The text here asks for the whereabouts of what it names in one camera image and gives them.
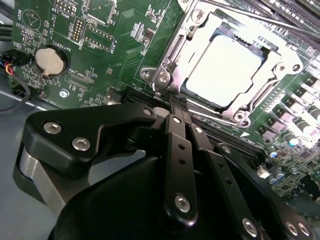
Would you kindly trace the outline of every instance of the motherboard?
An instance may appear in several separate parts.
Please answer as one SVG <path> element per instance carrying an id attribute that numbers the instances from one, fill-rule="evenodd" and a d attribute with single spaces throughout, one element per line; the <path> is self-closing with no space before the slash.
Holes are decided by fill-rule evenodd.
<path id="1" fill-rule="evenodd" d="M 217 2 L 320 33 L 316 1 Z M 16 0 L 13 48 L 33 56 L 15 72 L 51 105 L 175 93 L 194 120 L 264 151 L 256 171 L 281 197 L 320 181 L 320 44 L 302 33 L 210 0 Z"/>

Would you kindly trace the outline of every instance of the electrolytic capacitor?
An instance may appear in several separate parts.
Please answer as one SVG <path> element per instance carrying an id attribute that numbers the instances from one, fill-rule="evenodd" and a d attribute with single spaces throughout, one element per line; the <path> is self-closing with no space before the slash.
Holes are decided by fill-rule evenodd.
<path id="1" fill-rule="evenodd" d="M 318 122 L 320 122 L 320 109 L 316 108 L 310 112 L 311 116 L 314 117 Z"/>
<path id="2" fill-rule="evenodd" d="M 299 139 L 296 138 L 296 136 L 293 135 L 292 133 L 287 133 L 286 135 L 283 136 L 283 138 L 291 147 L 294 147 L 299 144 Z"/>
<path id="3" fill-rule="evenodd" d="M 311 134 L 313 131 L 312 126 L 310 126 L 306 121 L 301 121 L 297 124 L 297 127 L 304 133 L 304 134 Z"/>
<path id="4" fill-rule="evenodd" d="M 291 195 L 292 195 L 294 198 L 298 197 L 298 196 L 299 196 L 298 190 L 297 190 L 297 189 L 292 189 L 292 190 L 291 190 Z"/>
<path id="5" fill-rule="evenodd" d="M 267 180 L 267 182 L 270 184 L 270 185 L 274 185 L 278 182 L 278 180 L 276 179 L 275 175 L 273 174 L 270 174 L 265 180 Z"/>
<path id="6" fill-rule="evenodd" d="M 285 177 L 285 174 L 281 171 L 280 168 L 274 169 L 272 173 L 273 173 L 273 175 L 275 175 L 275 178 L 277 180 L 281 180 Z"/>
<path id="7" fill-rule="evenodd" d="M 296 189 L 300 194 L 303 194 L 305 192 L 305 188 L 302 185 L 296 186 Z"/>
<path id="8" fill-rule="evenodd" d="M 278 156 L 278 153 L 276 151 L 276 149 L 273 146 L 268 146 L 266 148 L 266 151 L 268 153 L 268 155 L 270 156 L 270 158 L 276 158 Z"/>

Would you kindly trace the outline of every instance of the wire connector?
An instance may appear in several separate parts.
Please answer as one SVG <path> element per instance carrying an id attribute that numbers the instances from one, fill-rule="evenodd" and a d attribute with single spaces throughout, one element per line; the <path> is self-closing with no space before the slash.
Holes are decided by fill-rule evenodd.
<path id="1" fill-rule="evenodd" d="M 8 62 L 12 64 L 13 67 L 15 66 L 22 67 L 24 65 L 31 63 L 32 56 L 31 54 L 18 51 L 16 49 L 10 49 L 1 54 L 1 59 L 4 62 Z"/>

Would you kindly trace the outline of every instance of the screw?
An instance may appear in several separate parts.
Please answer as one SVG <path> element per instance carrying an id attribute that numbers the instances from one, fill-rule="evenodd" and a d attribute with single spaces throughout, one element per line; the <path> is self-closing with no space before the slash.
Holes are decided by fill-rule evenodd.
<path id="1" fill-rule="evenodd" d="M 305 225 L 303 225 L 302 223 L 298 223 L 298 226 L 301 230 L 301 232 L 303 232 L 306 236 L 310 236 L 310 232 L 309 230 L 305 227 Z"/>
<path id="2" fill-rule="evenodd" d="M 223 149 L 227 154 L 230 154 L 230 153 L 231 153 L 230 149 L 229 149 L 227 146 L 223 146 L 222 149 Z"/>
<path id="3" fill-rule="evenodd" d="M 70 93 L 67 89 L 61 89 L 59 92 L 60 97 L 62 97 L 63 99 L 69 97 Z"/>
<path id="4" fill-rule="evenodd" d="M 62 131 L 62 127 L 58 123 L 52 121 L 45 123 L 43 129 L 48 134 L 58 134 Z"/>
<path id="5" fill-rule="evenodd" d="M 166 83 L 168 81 L 168 78 L 166 76 L 160 77 L 160 82 Z"/>
<path id="6" fill-rule="evenodd" d="M 244 229 L 247 231 L 247 233 L 250 234 L 252 237 L 256 238 L 258 236 L 257 228 L 248 218 L 244 218 L 242 220 L 242 225 Z"/>
<path id="7" fill-rule="evenodd" d="M 205 12 L 201 9 L 196 9 L 193 11 L 191 19 L 195 24 L 201 24 L 203 22 L 203 17 Z"/>
<path id="8" fill-rule="evenodd" d="M 245 117 L 246 117 L 246 115 L 245 115 L 245 113 L 243 111 L 238 111 L 234 115 L 234 120 L 236 122 L 241 122 L 242 119 L 244 119 Z"/>
<path id="9" fill-rule="evenodd" d="M 180 119 L 177 118 L 177 117 L 174 117 L 173 120 L 174 120 L 177 124 L 181 123 Z"/>
<path id="10" fill-rule="evenodd" d="M 298 231 L 290 222 L 285 222 L 286 227 L 288 228 L 289 232 L 292 233 L 294 236 L 298 236 Z"/>
<path id="11" fill-rule="evenodd" d="M 200 127 L 196 127 L 195 130 L 198 132 L 198 134 L 202 134 L 202 130 Z"/>
<path id="12" fill-rule="evenodd" d="M 146 108 L 143 109 L 143 112 L 144 112 L 145 114 L 147 114 L 148 116 L 151 116 L 151 115 L 152 115 L 152 112 L 151 112 L 150 110 L 146 109 Z"/>
<path id="13" fill-rule="evenodd" d="M 174 199 L 175 206 L 183 213 L 187 213 L 190 211 L 190 203 L 188 199 L 186 199 L 182 195 L 177 195 Z"/>
<path id="14" fill-rule="evenodd" d="M 90 142 L 86 138 L 77 137 L 72 141 L 72 146 L 75 150 L 85 152 L 89 150 Z"/>
<path id="15" fill-rule="evenodd" d="M 149 71 L 143 71 L 143 72 L 142 72 L 142 77 L 143 77 L 144 79 L 148 79 L 148 78 L 150 77 L 150 72 L 149 72 Z"/>
<path id="16" fill-rule="evenodd" d="M 300 69 L 300 65 L 299 64 L 295 64 L 293 67 L 292 67 L 292 71 L 296 72 Z"/>

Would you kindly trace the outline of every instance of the cpu socket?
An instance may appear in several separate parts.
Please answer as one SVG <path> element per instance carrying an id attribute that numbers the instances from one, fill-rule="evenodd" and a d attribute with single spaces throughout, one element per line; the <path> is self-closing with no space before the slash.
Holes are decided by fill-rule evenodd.
<path id="1" fill-rule="evenodd" d="M 158 96 L 182 94 L 212 119 L 247 128 L 250 114 L 279 81 L 302 71 L 294 46 L 210 1 L 178 2 L 184 19 L 159 65 L 143 67 L 141 77 Z"/>

